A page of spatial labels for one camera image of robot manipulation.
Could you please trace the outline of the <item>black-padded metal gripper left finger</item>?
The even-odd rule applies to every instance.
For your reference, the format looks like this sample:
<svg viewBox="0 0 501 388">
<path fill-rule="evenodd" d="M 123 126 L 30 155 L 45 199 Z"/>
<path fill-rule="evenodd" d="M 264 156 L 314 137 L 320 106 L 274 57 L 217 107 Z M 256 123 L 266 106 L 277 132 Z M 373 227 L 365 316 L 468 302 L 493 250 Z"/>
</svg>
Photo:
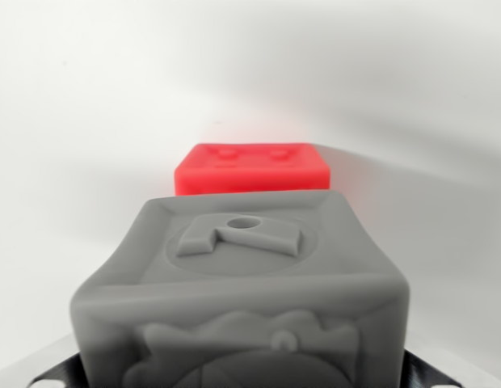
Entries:
<svg viewBox="0 0 501 388">
<path fill-rule="evenodd" d="M 87 387 L 73 335 L 68 334 L 0 370 L 0 387 L 29 387 L 41 380 L 56 380 L 57 386 Z"/>
</svg>

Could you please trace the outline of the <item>black-padded metal gripper right finger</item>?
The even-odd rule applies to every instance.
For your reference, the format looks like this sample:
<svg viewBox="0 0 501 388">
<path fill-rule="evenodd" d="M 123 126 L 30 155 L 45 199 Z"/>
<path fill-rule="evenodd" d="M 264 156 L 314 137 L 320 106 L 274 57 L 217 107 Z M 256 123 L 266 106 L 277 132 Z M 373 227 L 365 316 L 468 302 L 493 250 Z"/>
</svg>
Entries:
<svg viewBox="0 0 501 388">
<path fill-rule="evenodd" d="M 406 349 L 403 387 L 501 387 L 501 380 L 476 365 L 439 349 Z"/>
</svg>

